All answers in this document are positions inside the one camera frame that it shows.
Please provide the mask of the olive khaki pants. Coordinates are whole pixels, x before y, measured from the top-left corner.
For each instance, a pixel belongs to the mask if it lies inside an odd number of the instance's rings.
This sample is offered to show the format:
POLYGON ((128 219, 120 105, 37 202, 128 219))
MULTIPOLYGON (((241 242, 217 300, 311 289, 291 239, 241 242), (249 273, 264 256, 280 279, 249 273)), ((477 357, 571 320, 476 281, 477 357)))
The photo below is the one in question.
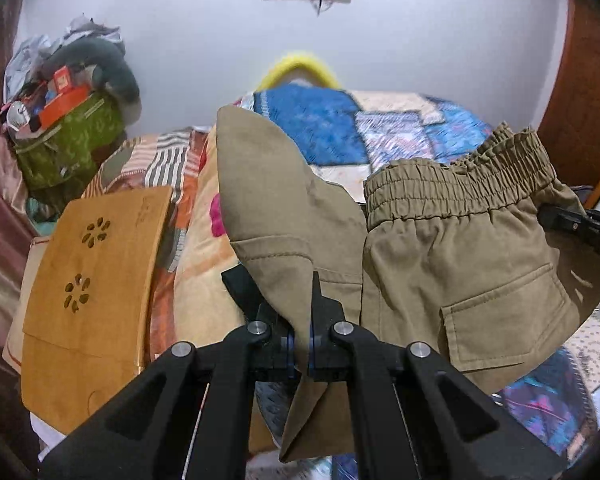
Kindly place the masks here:
POLYGON ((499 126, 450 164, 389 162, 363 203, 250 110, 221 108, 215 142, 230 246, 294 329, 299 362, 314 287, 382 341, 426 342, 485 393, 542 364, 600 304, 600 256, 540 225, 541 206, 581 204, 530 129, 499 126))

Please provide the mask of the brown wooden door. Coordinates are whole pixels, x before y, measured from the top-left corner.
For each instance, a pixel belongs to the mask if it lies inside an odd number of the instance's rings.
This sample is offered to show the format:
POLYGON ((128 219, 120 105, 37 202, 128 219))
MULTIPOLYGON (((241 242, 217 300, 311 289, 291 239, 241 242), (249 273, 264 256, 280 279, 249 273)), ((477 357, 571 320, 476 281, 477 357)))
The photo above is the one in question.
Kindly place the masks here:
POLYGON ((539 128, 558 178, 588 186, 585 206, 600 201, 600 10, 568 0, 564 50, 539 128))

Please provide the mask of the folded black garment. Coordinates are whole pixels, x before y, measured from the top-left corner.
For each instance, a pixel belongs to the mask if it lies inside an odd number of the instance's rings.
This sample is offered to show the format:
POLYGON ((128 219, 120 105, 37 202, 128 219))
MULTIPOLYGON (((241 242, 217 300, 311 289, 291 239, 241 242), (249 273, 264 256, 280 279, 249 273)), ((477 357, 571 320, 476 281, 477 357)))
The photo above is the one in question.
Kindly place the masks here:
POLYGON ((247 269, 238 263, 234 268, 222 272, 221 280, 246 321, 255 321, 264 298, 247 269))

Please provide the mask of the wooden lap desk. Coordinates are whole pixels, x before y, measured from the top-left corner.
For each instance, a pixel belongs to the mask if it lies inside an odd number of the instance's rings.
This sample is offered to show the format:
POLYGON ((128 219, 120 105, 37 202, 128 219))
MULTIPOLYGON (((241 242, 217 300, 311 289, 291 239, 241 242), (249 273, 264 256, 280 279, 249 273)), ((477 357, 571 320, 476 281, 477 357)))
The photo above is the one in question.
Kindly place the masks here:
POLYGON ((145 366, 148 299, 171 206, 168 186, 68 203, 23 322, 21 394, 70 434, 145 366))

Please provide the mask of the blue patchwork bedspread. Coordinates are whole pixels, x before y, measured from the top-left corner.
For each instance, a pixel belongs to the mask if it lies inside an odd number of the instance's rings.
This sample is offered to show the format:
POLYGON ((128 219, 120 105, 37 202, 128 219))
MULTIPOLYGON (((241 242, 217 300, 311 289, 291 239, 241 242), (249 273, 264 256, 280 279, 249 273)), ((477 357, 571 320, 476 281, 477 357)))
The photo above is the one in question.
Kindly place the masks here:
MULTIPOLYGON (((235 106, 274 122, 317 177, 342 186, 358 203, 365 200, 365 181, 389 162, 423 158, 450 164, 475 151, 498 128, 455 103, 418 94, 288 84, 246 96, 235 106)), ((202 152, 172 307, 175 337, 197 346, 220 341, 245 318, 221 280, 221 273, 240 261, 222 221, 215 128, 202 152)), ((568 460, 585 449, 597 428, 571 353, 573 339, 588 329, 588 318, 542 364, 492 393, 535 437, 568 460)))

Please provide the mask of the striped blanket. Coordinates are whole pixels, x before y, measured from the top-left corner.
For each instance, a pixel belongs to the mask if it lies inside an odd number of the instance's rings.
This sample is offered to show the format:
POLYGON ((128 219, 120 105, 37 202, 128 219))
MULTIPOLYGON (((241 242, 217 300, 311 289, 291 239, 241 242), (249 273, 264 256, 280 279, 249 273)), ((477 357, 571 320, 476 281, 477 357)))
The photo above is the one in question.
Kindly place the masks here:
POLYGON ((172 190, 171 205, 157 266, 169 273, 176 271, 184 250, 207 136, 206 129, 184 128, 125 140, 100 165, 82 193, 87 198, 168 186, 172 190))

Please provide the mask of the green patterned bag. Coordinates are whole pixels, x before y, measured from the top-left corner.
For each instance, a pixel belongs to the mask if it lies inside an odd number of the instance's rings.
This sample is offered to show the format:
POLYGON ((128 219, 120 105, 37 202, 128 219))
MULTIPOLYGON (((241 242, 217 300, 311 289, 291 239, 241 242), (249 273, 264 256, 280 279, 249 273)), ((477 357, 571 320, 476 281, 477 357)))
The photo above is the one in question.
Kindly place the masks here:
POLYGON ((117 101, 94 92, 36 138, 16 142, 27 188, 38 192, 72 185, 81 194, 123 133, 117 101))

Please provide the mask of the orange box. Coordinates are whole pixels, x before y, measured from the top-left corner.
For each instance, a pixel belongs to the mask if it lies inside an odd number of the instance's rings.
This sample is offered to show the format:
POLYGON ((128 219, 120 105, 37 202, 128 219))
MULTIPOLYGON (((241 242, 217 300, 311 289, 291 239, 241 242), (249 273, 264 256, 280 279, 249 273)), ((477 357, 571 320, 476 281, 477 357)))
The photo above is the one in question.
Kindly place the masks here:
POLYGON ((45 104, 38 114, 41 127, 47 129, 54 122, 83 103, 91 93, 91 87, 79 82, 68 66, 61 66, 47 83, 45 104))

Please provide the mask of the yellow curved headboard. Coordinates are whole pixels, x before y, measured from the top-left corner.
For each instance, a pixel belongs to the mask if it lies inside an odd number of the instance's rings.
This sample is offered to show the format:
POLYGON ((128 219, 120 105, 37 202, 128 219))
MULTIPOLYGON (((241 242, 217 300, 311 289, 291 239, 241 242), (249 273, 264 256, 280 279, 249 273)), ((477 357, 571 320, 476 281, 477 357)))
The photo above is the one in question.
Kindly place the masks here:
POLYGON ((310 52, 290 52, 268 70, 256 87, 256 92, 271 90, 281 84, 300 80, 304 84, 332 90, 342 88, 335 73, 310 52))

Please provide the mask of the white crumpled clothes pile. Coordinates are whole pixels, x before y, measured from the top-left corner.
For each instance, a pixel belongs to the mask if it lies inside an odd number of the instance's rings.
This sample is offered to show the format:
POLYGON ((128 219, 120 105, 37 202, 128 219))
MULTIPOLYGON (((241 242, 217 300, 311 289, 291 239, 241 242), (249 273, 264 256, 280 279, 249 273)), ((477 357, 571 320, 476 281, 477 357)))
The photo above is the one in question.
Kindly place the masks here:
POLYGON ((4 71, 3 102, 8 103, 15 99, 42 63, 60 48, 84 38, 108 41, 125 55, 125 45, 119 27, 107 27, 95 23, 84 14, 79 15, 70 22, 61 38, 51 40, 47 35, 38 35, 23 40, 4 71))

